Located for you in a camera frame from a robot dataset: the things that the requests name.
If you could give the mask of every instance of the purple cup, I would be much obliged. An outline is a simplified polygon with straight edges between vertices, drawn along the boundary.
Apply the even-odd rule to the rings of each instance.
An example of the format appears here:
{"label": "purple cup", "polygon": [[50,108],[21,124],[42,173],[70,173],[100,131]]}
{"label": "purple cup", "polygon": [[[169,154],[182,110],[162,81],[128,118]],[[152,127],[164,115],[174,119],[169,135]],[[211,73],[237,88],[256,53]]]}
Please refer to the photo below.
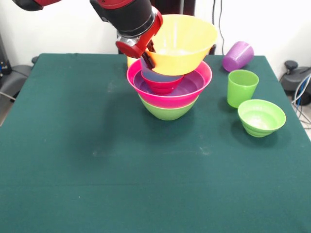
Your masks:
{"label": "purple cup", "polygon": [[253,48],[244,41],[238,41],[223,59],[223,67],[228,72],[241,69],[254,58]]}

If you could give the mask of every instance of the light green bowl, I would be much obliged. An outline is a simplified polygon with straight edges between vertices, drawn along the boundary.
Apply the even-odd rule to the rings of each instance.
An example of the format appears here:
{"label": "light green bowl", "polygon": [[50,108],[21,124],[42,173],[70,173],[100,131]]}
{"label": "light green bowl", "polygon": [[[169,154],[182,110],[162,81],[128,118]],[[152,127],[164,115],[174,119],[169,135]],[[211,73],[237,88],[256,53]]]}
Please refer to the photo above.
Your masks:
{"label": "light green bowl", "polygon": [[191,109],[191,107],[194,105],[194,103],[197,101],[198,98],[196,98],[195,101],[193,101],[192,103],[181,108],[160,108],[147,103],[141,97],[140,99],[144,104],[144,106],[148,109],[148,111],[156,118],[159,118],[161,120],[176,120],[181,116],[183,116],[184,114],[186,114],[187,111]]}
{"label": "light green bowl", "polygon": [[245,130],[254,137],[265,137],[280,129],[286,122],[285,113],[274,103],[247,100],[238,108]]}

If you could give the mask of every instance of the bowl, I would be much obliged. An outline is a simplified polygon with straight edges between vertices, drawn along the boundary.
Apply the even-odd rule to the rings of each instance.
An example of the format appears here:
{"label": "bowl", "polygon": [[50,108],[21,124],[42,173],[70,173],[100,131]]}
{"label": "bowl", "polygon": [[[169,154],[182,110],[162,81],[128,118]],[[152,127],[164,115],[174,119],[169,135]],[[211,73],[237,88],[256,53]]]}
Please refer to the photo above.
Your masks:
{"label": "bowl", "polygon": [[247,100],[240,104],[238,114],[245,130],[254,137],[265,137],[286,122],[283,110],[265,100]]}
{"label": "bowl", "polygon": [[170,82],[155,82],[147,79],[143,75],[143,72],[141,72],[141,76],[149,86],[150,90],[156,95],[167,95],[169,93],[172,93],[183,79],[183,76],[181,76],[178,79]]}
{"label": "bowl", "polygon": [[212,24],[188,15],[163,15],[163,25],[152,37],[156,52],[146,51],[154,72],[183,75],[194,71],[216,42]]}
{"label": "bowl", "polygon": [[137,93],[149,104],[161,108],[179,108],[195,101],[212,79],[210,67],[201,62],[199,67],[186,74],[176,89],[166,95],[152,93],[141,75],[141,63],[136,61],[127,71],[127,80]]}
{"label": "bowl", "polygon": [[129,68],[135,61],[138,59],[133,58],[133,57],[126,57],[127,58],[127,67]]}
{"label": "bowl", "polygon": [[198,98],[195,99],[192,103],[180,108],[160,108],[152,104],[149,104],[142,97],[140,97],[140,99],[143,105],[147,108],[147,110],[156,118],[160,120],[176,120],[182,117],[184,114],[186,114],[191,109],[191,107],[194,105],[194,103]]}
{"label": "bowl", "polygon": [[184,75],[164,75],[164,74],[159,74],[147,67],[146,62],[144,61],[143,58],[140,59],[141,62],[141,73],[145,79],[148,79],[150,81],[154,82],[173,82],[176,80],[181,79]]}

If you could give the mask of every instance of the cable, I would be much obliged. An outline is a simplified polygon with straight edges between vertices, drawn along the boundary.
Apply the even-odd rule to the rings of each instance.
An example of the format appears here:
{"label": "cable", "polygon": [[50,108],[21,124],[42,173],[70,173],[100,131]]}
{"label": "cable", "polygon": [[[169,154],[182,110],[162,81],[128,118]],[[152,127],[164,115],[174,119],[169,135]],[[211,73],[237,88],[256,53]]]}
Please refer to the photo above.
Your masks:
{"label": "cable", "polygon": [[216,5],[216,0],[214,0],[213,3],[213,13],[212,13],[212,23],[215,25],[215,5]]}
{"label": "cable", "polygon": [[[297,96],[298,91],[299,91],[301,85],[302,85],[306,80],[307,80],[307,82],[306,82],[306,84],[305,84],[303,90],[302,90],[302,91],[300,92],[300,94]],[[309,85],[310,80],[311,80],[311,75],[305,77],[305,78],[300,82],[300,84],[298,85],[298,87],[297,87],[297,89],[296,89],[296,91],[295,91],[294,100],[292,101],[292,103],[296,104],[296,101],[299,100],[300,97],[302,97],[302,95],[304,94],[304,92],[306,91],[306,89],[307,89],[307,87],[308,87],[308,85]]]}
{"label": "cable", "polygon": [[[300,88],[300,93],[301,93],[302,90],[304,89],[306,82],[307,82],[307,80],[305,80],[305,81],[303,82],[303,84],[302,84],[302,86],[301,86],[301,88]],[[297,106],[296,112],[298,111],[298,108],[299,108],[299,106],[300,106],[301,98],[302,98],[302,97],[300,97],[299,100],[298,100],[298,106]]]}
{"label": "cable", "polygon": [[15,99],[14,97],[9,96],[9,95],[7,95],[7,94],[5,94],[5,93],[1,92],[1,91],[0,91],[0,95],[3,95],[3,96],[5,96],[5,97],[7,97],[7,98],[9,98],[9,99],[11,99],[11,100],[16,101],[16,99]]}
{"label": "cable", "polygon": [[[300,110],[298,110],[299,111],[299,116],[297,116],[298,117],[298,119],[300,120],[300,122],[302,122],[302,123],[305,123],[305,124],[307,124],[307,125],[311,125],[311,120],[309,120],[309,118],[302,112],[302,105],[300,106],[301,108],[300,108]],[[300,117],[301,116],[303,116],[308,122],[306,122],[306,121],[304,121],[304,120],[301,120],[300,119]]]}
{"label": "cable", "polygon": [[220,27],[220,21],[221,21],[221,18],[222,18],[222,14],[223,14],[223,0],[220,0],[220,14],[219,14],[218,26],[219,26],[220,36],[221,36],[222,39],[223,39],[222,54],[224,55],[225,39],[224,39],[224,37],[223,37],[223,33],[222,33],[222,30],[221,30],[221,27]]}
{"label": "cable", "polygon": [[19,72],[19,71],[17,71],[17,70],[12,69],[12,71],[15,72],[15,73],[21,74],[21,75],[25,76],[26,78],[28,78],[28,75],[23,74],[23,73],[21,73],[21,72]]}

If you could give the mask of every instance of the plastic cup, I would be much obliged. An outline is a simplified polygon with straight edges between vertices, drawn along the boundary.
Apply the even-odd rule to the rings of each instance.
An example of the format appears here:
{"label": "plastic cup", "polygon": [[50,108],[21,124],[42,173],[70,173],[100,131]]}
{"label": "plastic cup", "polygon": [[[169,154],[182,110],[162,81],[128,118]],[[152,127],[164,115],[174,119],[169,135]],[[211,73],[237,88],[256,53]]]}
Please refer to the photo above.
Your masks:
{"label": "plastic cup", "polygon": [[259,77],[255,73],[243,69],[230,72],[228,79],[227,101],[234,108],[250,100],[259,83]]}
{"label": "plastic cup", "polygon": [[223,67],[231,72],[241,69],[254,58],[253,48],[244,41],[238,41],[229,50],[223,59]]}

